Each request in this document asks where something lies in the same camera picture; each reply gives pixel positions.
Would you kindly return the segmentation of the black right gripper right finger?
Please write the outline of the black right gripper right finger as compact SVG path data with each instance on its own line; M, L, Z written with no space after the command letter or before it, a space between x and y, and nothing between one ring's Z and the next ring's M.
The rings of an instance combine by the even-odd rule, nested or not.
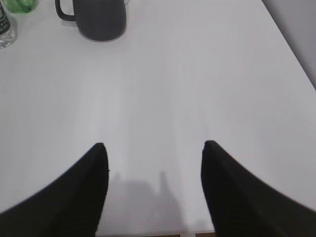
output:
M202 151L201 183L218 237L314 237L316 213L254 176L217 142Z

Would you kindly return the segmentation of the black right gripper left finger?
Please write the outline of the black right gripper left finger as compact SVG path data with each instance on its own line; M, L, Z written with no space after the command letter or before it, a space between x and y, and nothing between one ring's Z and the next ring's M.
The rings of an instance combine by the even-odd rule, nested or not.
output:
M107 151L96 143L54 182L0 214L2 237L94 237L109 183Z

